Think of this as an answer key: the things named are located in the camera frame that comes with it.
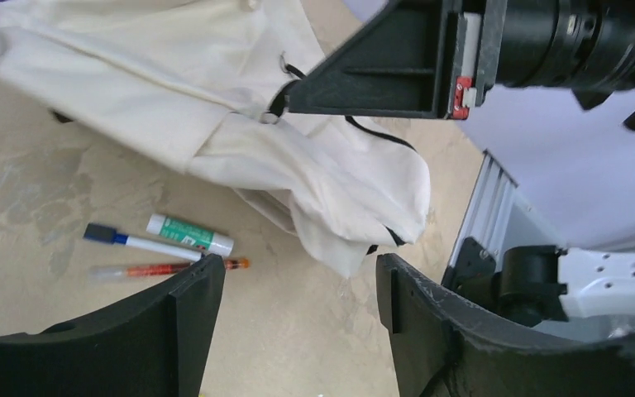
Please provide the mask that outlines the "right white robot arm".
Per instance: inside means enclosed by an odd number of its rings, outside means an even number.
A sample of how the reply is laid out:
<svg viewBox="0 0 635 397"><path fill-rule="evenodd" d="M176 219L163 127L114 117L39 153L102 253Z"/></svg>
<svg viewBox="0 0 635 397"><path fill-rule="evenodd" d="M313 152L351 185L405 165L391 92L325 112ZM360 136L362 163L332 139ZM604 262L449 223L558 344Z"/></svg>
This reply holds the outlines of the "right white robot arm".
<svg viewBox="0 0 635 397"><path fill-rule="evenodd" d="M635 89L628 1L390 1L273 104L283 112L465 120L496 84L566 88L584 110ZM635 131L635 112L625 126ZM473 237L446 283L527 327L635 316L635 252L516 246L501 261Z"/></svg>

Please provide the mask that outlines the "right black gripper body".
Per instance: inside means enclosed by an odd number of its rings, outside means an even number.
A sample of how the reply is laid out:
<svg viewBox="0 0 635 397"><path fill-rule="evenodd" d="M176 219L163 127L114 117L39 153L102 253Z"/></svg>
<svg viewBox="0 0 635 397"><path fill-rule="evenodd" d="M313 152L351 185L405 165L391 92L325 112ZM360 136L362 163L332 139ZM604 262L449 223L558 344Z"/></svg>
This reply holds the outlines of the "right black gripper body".
<svg viewBox="0 0 635 397"><path fill-rule="evenodd" d="M506 1L445 1L442 116L466 120L495 85Z"/></svg>

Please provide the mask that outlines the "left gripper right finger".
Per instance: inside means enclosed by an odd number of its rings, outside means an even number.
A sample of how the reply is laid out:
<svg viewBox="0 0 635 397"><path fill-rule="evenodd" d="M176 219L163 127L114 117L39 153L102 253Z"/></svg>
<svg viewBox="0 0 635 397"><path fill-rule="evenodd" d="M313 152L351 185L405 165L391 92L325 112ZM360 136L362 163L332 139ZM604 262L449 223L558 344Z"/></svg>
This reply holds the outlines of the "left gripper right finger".
<svg viewBox="0 0 635 397"><path fill-rule="evenodd" d="M538 332L395 254L375 274L402 396L635 396L635 333L583 343Z"/></svg>

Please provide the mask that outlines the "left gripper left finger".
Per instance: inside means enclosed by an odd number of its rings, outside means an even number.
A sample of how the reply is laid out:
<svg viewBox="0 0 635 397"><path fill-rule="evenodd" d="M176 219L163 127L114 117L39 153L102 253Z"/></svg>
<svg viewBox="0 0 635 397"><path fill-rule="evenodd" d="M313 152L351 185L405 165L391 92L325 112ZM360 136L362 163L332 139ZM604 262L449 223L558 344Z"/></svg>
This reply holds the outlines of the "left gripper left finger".
<svg viewBox="0 0 635 397"><path fill-rule="evenodd" d="M208 256L38 334L0 337L0 396L196 396L226 269Z"/></svg>

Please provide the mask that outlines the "beige canvas backpack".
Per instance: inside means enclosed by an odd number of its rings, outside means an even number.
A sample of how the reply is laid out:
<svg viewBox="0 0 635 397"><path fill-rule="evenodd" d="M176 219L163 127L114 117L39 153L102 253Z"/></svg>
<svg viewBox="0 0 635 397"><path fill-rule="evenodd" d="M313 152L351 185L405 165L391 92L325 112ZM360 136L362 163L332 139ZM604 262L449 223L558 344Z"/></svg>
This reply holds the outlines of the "beige canvas backpack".
<svg viewBox="0 0 635 397"><path fill-rule="evenodd" d="M182 173L233 189L349 277L425 231L430 174L364 120L272 99L323 57L298 1L6 1L0 80Z"/></svg>

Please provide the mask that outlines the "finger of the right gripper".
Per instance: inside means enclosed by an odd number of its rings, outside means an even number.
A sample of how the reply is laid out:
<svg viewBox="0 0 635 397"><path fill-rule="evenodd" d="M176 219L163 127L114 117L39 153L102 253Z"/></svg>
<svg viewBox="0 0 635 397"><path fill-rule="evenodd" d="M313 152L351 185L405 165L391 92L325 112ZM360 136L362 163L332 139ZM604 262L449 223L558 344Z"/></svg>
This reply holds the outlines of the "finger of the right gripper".
<svg viewBox="0 0 635 397"><path fill-rule="evenodd" d="M389 1L288 92L294 113L446 117L450 1Z"/></svg>

